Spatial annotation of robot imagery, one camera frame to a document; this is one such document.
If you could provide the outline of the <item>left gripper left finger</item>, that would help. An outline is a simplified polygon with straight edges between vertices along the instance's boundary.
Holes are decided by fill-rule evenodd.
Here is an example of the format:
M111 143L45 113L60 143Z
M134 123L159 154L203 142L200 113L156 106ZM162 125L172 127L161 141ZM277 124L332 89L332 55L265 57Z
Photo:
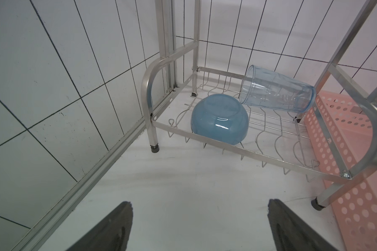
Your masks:
M127 250L132 224L132 203L124 201L68 250L125 251Z

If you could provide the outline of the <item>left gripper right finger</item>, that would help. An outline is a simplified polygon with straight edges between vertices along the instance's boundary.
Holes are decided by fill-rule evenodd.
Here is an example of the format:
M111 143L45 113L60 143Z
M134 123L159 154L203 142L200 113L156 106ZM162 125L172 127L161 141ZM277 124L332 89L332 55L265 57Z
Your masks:
M268 203L268 219L278 251L335 251L297 214L278 199Z

